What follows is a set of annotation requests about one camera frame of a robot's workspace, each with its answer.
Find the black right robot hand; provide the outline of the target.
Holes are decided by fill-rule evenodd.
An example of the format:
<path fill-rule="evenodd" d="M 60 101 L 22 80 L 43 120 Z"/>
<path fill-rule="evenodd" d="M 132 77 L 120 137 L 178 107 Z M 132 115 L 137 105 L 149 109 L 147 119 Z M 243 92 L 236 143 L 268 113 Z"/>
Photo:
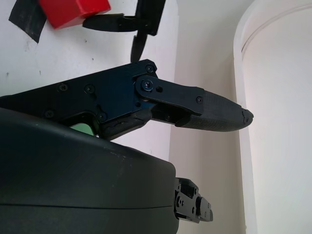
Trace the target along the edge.
<path fill-rule="evenodd" d="M 161 80 L 146 59 L 0 99 L 3 234 L 175 234 L 211 222 L 210 203 L 173 164 L 113 140 L 160 121 L 232 132 L 253 114 Z"/>

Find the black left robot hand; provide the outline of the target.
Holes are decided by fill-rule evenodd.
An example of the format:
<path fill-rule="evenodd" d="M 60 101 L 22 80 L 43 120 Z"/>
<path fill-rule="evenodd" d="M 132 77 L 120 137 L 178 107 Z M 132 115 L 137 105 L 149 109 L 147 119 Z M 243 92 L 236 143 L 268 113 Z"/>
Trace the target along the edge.
<path fill-rule="evenodd" d="M 103 14 L 90 16 L 82 26 L 103 32 L 134 32 L 131 63 L 138 62 L 143 53 L 147 37 L 156 36 L 162 17 L 165 0 L 138 0 L 134 16 Z"/>

